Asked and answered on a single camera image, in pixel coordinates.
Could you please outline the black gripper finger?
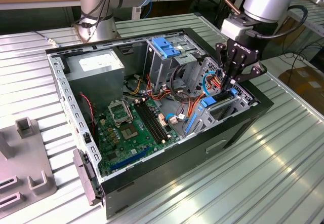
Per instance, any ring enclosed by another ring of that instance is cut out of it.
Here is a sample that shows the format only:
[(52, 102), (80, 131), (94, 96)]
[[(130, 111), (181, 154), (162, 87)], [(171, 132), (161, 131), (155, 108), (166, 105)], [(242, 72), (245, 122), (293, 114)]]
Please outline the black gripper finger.
[(216, 50), (216, 60), (218, 66), (222, 68), (224, 73), (223, 79), (221, 81), (221, 88), (222, 90), (227, 90), (230, 88), (230, 82), (234, 79), (234, 64), (233, 58), (235, 55), (235, 42), (227, 42), (226, 44), (217, 43), (215, 45)]
[(232, 62), (228, 74), (228, 88), (233, 85), (249, 81), (267, 72), (259, 61), (256, 62)]

